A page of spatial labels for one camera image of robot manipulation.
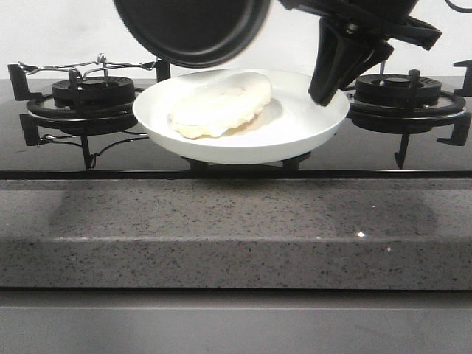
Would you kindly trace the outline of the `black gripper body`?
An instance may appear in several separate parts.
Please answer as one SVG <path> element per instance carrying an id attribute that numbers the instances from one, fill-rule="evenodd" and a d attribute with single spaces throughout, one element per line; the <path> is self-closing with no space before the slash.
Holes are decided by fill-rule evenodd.
<path id="1" fill-rule="evenodd" d="M 436 27 L 410 16 L 416 1 L 282 1 L 287 10 L 354 24 L 371 34 L 430 50 L 442 35 Z"/>

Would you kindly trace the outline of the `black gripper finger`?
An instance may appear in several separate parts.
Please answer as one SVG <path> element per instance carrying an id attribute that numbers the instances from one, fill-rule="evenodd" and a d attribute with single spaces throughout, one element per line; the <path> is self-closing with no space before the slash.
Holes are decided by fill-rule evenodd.
<path id="1" fill-rule="evenodd" d="M 345 88 L 366 70 L 388 59 L 393 50 L 387 41 L 378 38 L 373 41 L 339 41 L 328 75 L 327 98 L 331 100 L 338 89 Z"/>
<path id="2" fill-rule="evenodd" d="M 364 70 L 372 56 L 369 38 L 348 32 L 332 18 L 319 22 L 319 48 L 308 93 L 313 101 L 326 106 L 337 90 L 346 87 Z"/>

